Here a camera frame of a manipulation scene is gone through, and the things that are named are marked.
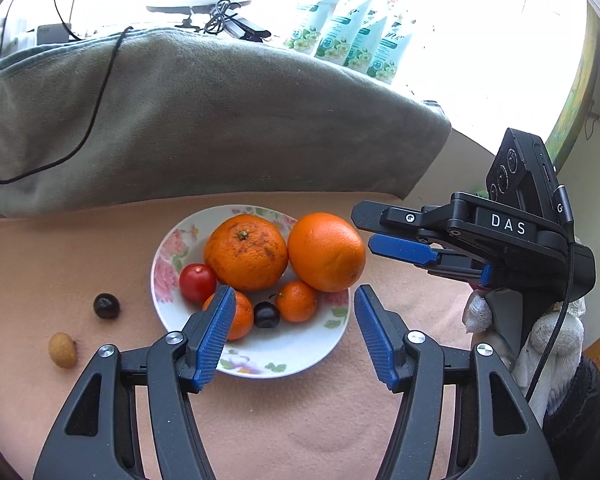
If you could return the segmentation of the smooth large orange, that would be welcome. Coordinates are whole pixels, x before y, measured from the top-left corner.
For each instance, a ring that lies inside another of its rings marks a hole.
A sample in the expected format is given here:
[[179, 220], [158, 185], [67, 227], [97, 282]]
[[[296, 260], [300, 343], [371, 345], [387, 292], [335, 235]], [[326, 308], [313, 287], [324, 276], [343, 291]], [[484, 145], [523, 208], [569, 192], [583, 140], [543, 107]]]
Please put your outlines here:
[[341, 292], [362, 275], [366, 248], [350, 224], [327, 212], [299, 219], [288, 235], [287, 249], [294, 273], [319, 292]]

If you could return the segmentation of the brown longan fruit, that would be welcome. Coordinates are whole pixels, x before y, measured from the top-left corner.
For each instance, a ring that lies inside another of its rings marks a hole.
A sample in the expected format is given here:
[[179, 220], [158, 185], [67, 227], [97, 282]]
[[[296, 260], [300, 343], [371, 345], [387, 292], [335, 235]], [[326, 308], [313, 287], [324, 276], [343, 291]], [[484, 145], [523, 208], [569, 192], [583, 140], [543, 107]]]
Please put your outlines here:
[[48, 355], [55, 365], [70, 370], [78, 362], [76, 343], [66, 333], [56, 333], [50, 337], [47, 345]]

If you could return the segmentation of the small mandarin with stem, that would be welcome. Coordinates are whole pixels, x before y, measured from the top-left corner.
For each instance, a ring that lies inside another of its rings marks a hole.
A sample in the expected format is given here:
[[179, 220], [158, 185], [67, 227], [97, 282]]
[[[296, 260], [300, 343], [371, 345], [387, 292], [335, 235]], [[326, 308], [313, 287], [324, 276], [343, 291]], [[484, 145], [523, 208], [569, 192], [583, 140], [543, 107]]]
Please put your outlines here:
[[276, 308], [289, 323], [309, 321], [317, 310], [317, 304], [317, 291], [302, 281], [285, 284], [275, 295]]

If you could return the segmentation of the dark plum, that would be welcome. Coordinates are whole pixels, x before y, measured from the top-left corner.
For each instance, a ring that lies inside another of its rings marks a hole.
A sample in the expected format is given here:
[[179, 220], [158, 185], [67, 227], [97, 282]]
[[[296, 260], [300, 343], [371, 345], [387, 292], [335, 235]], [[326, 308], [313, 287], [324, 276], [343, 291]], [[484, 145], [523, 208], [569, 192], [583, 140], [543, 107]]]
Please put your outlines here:
[[102, 292], [93, 301], [94, 313], [103, 320], [115, 320], [121, 313], [120, 301], [109, 292]]
[[261, 301], [253, 307], [253, 324], [262, 330], [275, 328], [280, 322], [279, 310], [269, 301]]

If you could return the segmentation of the rough large orange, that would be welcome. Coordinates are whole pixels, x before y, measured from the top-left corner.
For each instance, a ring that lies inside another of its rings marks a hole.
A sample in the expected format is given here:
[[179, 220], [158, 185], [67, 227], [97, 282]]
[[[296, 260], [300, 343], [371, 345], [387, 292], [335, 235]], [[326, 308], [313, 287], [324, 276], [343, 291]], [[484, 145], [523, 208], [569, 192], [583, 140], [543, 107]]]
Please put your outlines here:
[[204, 245], [204, 263], [238, 292], [273, 287], [286, 271], [286, 242], [272, 222], [238, 214], [221, 223]]

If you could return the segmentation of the small round mandarin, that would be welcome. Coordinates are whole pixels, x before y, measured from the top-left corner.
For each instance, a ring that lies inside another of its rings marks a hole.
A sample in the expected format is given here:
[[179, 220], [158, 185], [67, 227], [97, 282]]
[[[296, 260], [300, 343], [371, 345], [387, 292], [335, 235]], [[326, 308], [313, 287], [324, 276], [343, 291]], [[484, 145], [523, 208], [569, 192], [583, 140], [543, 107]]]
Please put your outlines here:
[[247, 336], [253, 328], [253, 305], [249, 298], [242, 292], [236, 292], [236, 309], [232, 326], [228, 332], [227, 340], [239, 340]]

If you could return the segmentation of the red cherry tomato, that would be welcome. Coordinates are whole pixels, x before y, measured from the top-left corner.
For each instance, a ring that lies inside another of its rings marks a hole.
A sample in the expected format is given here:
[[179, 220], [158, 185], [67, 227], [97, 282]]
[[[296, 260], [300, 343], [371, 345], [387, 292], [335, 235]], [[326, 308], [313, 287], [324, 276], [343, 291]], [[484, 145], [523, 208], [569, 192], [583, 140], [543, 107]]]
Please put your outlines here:
[[203, 304], [215, 292], [216, 276], [210, 266], [192, 263], [181, 270], [178, 284], [184, 299]]

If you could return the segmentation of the pink table blanket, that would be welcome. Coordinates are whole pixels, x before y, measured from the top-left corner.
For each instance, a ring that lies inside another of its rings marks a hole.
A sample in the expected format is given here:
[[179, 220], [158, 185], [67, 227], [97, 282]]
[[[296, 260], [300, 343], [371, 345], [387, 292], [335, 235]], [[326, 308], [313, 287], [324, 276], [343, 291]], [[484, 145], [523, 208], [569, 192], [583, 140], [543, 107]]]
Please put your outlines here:
[[[135, 349], [163, 332], [149, 293], [155, 251], [195, 211], [251, 204], [300, 218], [347, 217], [351, 193], [224, 194], [0, 219], [0, 451], [23, 478], [33, 474], [79, 370], [56, 366], [53, 334], [68, 334], [81, 363], [102, 344]], [[121, 313], [103, 320], [95, 297]], [[216, 374], [192, 397], [197, 425], [221, 479], [371, 479], [400, 400], [378, 382], [360, 330], [305, 372], [269, 380]]]

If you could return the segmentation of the floral ceramic plate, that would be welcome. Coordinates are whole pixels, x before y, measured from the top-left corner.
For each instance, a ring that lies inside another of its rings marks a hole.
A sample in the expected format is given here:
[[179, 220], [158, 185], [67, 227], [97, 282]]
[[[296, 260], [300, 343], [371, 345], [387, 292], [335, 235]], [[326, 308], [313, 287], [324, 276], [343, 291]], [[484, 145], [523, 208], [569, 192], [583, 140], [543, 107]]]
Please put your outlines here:
[[[225, 220], [253, 214], [273, 223], [287, 237], [296, 219], [274, 209], [221, 205], [197, 211], [178, 222], [155, 253], [150, 272], [152, 303], [163, 327], [181, 330], [199, 304], [183, 298], [178, 278], [189, 264], [201, 263], [204, 245]], [[325, 359], [336, 348], [350, 320], [349, 289], [318, 295], [316, 313], [304, 323], [280, 321], [274, 328], [255, 327], [242, 339], [225, 344], [216, 369], [236, 377], [268, 379], [297, 374]]]

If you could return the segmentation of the teal refill pouch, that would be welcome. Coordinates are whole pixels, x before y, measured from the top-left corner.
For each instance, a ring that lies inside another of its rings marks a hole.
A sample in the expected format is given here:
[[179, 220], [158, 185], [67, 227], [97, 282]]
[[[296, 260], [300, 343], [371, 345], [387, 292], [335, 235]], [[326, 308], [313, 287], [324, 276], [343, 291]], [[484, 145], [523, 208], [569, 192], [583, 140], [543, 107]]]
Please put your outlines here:
[[352, 41], [344, 67], [365, 74], [376, 52], [386, 27], [386, 10], [370, 11]]
[[392, 84], [400, 62], [411, 43], [416, 20], [394, 22], [382, 34], [366, 75], [385, 84]]
[[306, 0], [290, 19], [282, 47], [297, 53], [314, 55], [322, 29], [332, 18], [340, 0]]
[[348, 0], [341, 3], [322, 33], [314, 58], [343, 66], [372, 2]]

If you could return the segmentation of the grey folded blanket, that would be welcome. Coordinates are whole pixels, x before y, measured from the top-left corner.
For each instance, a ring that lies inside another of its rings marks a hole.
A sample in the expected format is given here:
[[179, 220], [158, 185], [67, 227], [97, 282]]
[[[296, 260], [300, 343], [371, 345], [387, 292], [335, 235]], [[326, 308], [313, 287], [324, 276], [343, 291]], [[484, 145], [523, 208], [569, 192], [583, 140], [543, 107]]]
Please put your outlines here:
[[405, 197], [449, 121], [302, 54], [133, 30], [0, 64], [0, 218], [229, 192]]

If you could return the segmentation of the black power adapter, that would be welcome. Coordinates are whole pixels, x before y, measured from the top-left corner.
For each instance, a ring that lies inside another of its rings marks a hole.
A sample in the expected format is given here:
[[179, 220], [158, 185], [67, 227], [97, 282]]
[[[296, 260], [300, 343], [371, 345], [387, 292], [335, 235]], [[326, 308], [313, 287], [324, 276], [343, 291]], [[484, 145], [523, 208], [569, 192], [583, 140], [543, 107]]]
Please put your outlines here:
[[36, 29], [36, 44], [66, 44], [71, 39], [70, 34], [61, 24], [40, 25]]

